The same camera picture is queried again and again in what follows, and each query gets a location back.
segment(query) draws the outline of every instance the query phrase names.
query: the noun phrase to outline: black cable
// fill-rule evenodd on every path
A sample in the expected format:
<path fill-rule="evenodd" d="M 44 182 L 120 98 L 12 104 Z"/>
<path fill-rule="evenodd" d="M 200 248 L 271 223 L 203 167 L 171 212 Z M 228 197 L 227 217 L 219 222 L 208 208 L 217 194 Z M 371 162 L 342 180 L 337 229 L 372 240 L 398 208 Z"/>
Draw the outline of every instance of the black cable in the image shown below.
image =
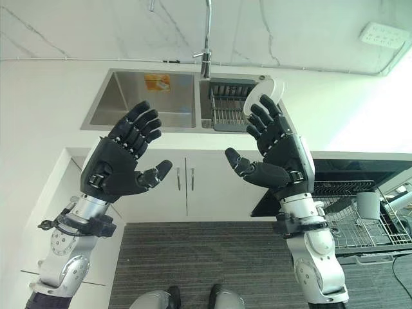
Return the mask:
<path fill-rule="evenodd" d="M 61 228 L 58 224 L 56 224 L 54 226 L 58 231 L 62 232 L 63 234 L 67 234 L 68 236 L 75 236 L 75 237 L 84 237 L 84 236 L 91 236 L 92 234 L 83 234 L 83 233 L 73 233 L 73 232 L 69 232 L 63 228 Z"/>
<path fill-rule="evenodd" d="M 397 261 L 398 258 L 399 258 L 398 256 L 395 257 L 395 258 L 393 259 L 393 262 L 392 262 L 392 272 L 393 272 L 393 275 L 395 276 L 395 279 L 399 282 L 399 284 L 401 285 L 401 287 L 404 288 L 404 290 L 405 290 L 405 292 L 408 294 L 409 298 L 412 299 L 411 293 L 407 290 L 406 286 L 404 286 L 404 284 L 401 282 L 401 280 L 398 278 L 398 276 L 397 276 L 396 273 L 395 273 L 395 262 Z"/>

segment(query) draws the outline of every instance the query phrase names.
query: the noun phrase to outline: faucet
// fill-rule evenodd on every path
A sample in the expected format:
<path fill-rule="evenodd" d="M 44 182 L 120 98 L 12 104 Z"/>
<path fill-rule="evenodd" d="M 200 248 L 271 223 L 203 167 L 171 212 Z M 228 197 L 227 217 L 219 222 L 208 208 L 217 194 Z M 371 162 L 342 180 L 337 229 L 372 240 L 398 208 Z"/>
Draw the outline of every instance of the faucet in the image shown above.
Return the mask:
<path fill-rule="evenodd" d="M 209 36 L 211 34 L 211 21 L 212 21 L 212 0 L 206 0 L 207 6 L 207 18 L 206 18 L 206 37 L 205 47 L 201 53 L 193 55 L 193 57 L 201 56 L 201 70 L 200 75 L 204 79 L 208 79 L 211 76 L 211 59 L 212 51 L 209 48 Z"/>

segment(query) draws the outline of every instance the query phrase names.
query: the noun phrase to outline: dishwasher rack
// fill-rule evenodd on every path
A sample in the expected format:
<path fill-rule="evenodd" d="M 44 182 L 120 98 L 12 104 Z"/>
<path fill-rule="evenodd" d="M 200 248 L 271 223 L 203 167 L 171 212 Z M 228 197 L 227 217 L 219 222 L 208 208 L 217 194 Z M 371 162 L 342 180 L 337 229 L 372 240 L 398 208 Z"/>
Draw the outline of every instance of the dishwasher rack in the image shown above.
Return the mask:
<path fill-rule="evenodd" d="M 217 131 L 245 132 L 248 125 L 242 98 L 221 98 L 211 93 L 212 121 Z"/>
<path fill-rule="evenodd" d="M 315 182 L 312 196 L 324 203 L 325 218 L 335 239 L 337 254 L 411 249 L 412 238 L 391 205 L 380 192 L 379 220 L 362 219 L 357 211 L 356 194 L 372 191 L 369 180 Z"/>
<path fill-rule="evenodd" d="M 243 106 L 255 85 L 254 80 L 211 80 L 209 98 L 213 129 L 226 132 L 246 132 L 248 120 L 243 113 Z"/>

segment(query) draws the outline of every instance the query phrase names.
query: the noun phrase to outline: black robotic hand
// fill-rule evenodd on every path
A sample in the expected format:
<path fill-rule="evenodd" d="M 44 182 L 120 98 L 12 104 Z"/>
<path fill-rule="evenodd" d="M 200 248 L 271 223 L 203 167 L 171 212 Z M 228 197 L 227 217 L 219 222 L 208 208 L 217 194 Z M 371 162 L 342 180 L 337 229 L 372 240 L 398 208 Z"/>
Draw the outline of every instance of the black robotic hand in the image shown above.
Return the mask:
<path fill-rule="evenodd" d="M 113 203 L 123 195 L 148 191 L 162 181 L 172 163 L 164 160 L 156 168 L 135 172 L 137 160 L 148 144 L 160 137 L 158 112 L 148 102 L 137 104 L 101 139 L 80 178 L 80 190 Z"/>
<path fill-rule="evenodd" d="M 278 200 L 313 192 L 315 169 L 309 150 L 268 96 L 262 95 L 259 101 L 269 114 L 253 104 L 247 132 L 256 139 L 263 162 L 250 163 L 228 148 L 225 154 L 230 166 L 247 182 L 271 189 Z"/>

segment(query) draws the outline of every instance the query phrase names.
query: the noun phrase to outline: sink basin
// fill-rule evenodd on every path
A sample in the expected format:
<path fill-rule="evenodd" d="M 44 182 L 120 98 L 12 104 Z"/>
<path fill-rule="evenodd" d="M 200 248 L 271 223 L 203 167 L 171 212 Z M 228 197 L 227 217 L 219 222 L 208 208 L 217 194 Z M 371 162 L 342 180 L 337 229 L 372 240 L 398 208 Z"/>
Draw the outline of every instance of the sink basin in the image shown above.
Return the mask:
<path fill-rule="evenodd" d="M 244 133 L 248 125 L 244 101 L 267 78 L 271 77 L 213 73 L 202 79 L 198 72 L 112 69 L 81 129 L 109 131 L 137 103 L 147 100 L 159 112 L 162 132 Z M 282 101 L 279 107 L 288 117 Z"/>
<path fill-rule="evenodd" d="M 162 127 L 194 128 L 192 73 L 111 71 L 89 110 L 82 129 L 108 130 L 131 108 L 147 100 Z"/>

